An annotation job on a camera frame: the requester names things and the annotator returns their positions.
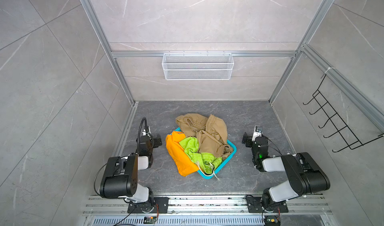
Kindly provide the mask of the lime green shorts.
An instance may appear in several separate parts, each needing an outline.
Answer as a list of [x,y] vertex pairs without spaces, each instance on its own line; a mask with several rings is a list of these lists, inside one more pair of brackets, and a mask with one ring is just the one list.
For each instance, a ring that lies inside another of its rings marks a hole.
[[185,138],[179,144],[191,162],[207,176],[214,175],[215,170],[223,162],[222,157],[217,158],[211,153],[199,153],[199,142],[195,137]]

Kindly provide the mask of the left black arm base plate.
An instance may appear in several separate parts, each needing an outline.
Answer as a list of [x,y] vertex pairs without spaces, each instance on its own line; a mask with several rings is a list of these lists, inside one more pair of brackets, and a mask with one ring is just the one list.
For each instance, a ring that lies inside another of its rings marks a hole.
[[145,203],[133,203],[130,201],[127,213],[132,214],[166,214],[169,207],[168,197],[154,197]]

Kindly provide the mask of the orange shorts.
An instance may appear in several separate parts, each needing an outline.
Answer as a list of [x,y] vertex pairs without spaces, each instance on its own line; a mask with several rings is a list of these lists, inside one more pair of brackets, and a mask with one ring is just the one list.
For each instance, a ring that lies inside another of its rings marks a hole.
[[174,160],[179,174],[183,177],[199,170],[198,166],[190,160],[182,146],[179,144],[179,142],[185,138],[185,134],[178,131],[173,131],[170,135],[166,136],[166,148],[168,153]]

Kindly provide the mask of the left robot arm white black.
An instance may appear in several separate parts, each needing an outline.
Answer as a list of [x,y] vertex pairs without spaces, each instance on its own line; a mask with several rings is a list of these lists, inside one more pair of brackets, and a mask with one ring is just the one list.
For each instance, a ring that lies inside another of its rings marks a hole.
[[137,138],[137,150],[125,157],[111,157],[104,166],[99,190],[105,199],[124,199],[126,202],[152,207],[154,196],[150,188],[139,184],[138,172],[151,168],[154,160],[153,149],[162,145],[160,135],[151,134]]

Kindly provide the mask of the aluminium frame rail front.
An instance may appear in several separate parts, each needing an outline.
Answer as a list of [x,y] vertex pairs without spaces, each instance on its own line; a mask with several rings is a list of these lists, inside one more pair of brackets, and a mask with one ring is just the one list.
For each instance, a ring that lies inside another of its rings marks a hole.
[[[309,195],[288,200],[264,210],[258,195],[160,195],[157,205],[163,215],[332,215],[323,195]],[[107,200],[90,196],[83,202],[83,215],[119,216],[135,208],[135,204],[122,199]]]

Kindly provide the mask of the teal plastic basket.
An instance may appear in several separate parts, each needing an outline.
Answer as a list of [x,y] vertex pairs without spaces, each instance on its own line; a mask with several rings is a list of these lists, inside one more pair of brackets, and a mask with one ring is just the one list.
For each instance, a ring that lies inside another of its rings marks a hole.
[[[175,131],[182,132],[180,128],[177,128]],[[230,161],[230,159],[237,152],[237,148],[236,148],[236,146],[234,144],[232,144],[230,141],[228,141],[228,144],[234,149],[234,151],[232,152],[232,154],[226,160],[223,160],[221,165],[215,170],[215,174],[214,175],[207,176],[201,170],[198,170],[195,173],[198,173],[200,176],[202,176],[206,180],[211,179],[213,177],[217,177],[217,173]]]

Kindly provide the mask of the yellow black connector right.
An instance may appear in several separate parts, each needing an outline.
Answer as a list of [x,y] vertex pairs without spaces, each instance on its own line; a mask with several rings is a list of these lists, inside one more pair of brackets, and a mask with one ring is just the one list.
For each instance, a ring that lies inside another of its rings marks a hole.
[[265,224],[265,226],[280,226],[281,221],[279,218],[277,218],[275,216],[266,216],[264,218],[264,224]]

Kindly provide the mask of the small green circuit board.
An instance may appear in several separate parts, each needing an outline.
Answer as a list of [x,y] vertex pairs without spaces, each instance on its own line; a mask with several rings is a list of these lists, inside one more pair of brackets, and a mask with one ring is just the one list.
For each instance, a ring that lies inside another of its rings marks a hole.
[[158,221],[158,217],[156,216],[148,216],[144,217],[144,224],[155,224]]

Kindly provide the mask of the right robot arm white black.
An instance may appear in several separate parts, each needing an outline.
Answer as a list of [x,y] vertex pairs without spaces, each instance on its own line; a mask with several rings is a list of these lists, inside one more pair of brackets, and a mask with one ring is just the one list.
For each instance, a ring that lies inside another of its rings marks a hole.
[[269,138],[243,135],[242,143],[252,150],[252,161],[260,172],[283,172],[287,180],[265,189],[261,198],[262,207],[272,211],[287,200],[327,191],[331,187],[328,176],[307,152],[294,155],[269,156]]

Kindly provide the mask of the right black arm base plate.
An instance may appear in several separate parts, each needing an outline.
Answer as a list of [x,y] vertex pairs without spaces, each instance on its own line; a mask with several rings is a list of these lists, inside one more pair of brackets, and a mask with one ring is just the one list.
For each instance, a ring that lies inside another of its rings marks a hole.
[[249,213],[288,213],[288,207],[285,201],[273,202],[263,197],[245,196],[246,205]]

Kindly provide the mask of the khaki tan shorts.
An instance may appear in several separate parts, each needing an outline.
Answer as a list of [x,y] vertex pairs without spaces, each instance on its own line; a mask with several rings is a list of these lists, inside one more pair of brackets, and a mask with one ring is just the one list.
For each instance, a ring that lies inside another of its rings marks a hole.
[[178,116],[176,123],[186,137],[197,138],[198,153],[210,153],[215,158],[226,160],[234,151],[228,144],[226,123],[214,115],[205,117],[190,113]]

